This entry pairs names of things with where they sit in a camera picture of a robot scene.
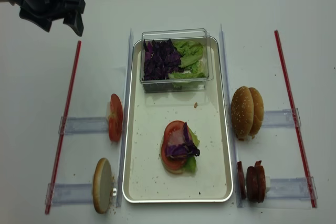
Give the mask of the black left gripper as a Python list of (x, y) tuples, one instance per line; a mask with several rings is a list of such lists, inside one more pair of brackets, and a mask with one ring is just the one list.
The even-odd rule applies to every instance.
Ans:
[(86, 3), (84, 0), (7, 0), (20, 7), (21, 19), (30, 21), (49, 32), (54, 20), (63, 19), (77, 36), (81, 37), (84, 26), (81, 15)]

